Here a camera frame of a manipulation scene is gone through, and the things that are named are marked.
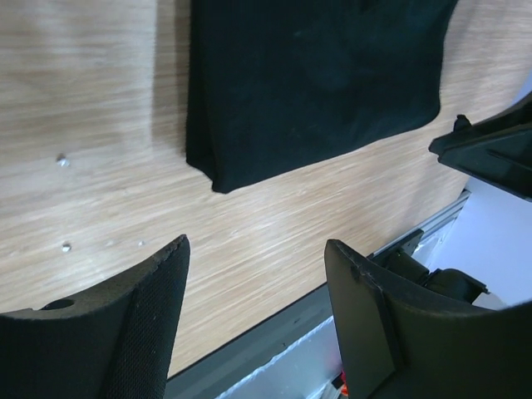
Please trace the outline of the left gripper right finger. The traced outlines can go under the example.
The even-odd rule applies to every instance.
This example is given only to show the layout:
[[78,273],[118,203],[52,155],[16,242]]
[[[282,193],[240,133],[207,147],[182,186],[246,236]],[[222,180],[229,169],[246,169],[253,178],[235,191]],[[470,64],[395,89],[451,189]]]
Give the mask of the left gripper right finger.
[[530,397],[530,303],[479,308],[336,239],[324,262],[351,398]]

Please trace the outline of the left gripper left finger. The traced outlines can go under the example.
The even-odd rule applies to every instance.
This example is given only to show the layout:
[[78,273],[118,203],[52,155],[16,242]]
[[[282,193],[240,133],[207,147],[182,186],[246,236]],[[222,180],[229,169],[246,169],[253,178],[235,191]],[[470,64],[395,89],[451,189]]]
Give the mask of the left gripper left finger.
[[184,235],[41,309],[1,315],[3,398],[162,398],[190,266]]

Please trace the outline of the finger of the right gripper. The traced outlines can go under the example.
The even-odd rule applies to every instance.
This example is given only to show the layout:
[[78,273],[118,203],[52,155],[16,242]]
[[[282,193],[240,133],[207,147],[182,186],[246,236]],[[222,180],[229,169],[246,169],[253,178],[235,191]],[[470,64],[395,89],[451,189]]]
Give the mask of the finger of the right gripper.
[[531,201],[531,95],[475,124],[458,115],[429,151],[445,166]]

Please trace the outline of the black t shirt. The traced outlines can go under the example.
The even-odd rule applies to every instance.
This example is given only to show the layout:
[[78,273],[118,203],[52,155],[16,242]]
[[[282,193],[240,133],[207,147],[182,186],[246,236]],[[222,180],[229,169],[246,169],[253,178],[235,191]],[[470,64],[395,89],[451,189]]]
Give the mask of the black t shirt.
[[453,1],[194,1],[187,163],[227,194],[421,128]]

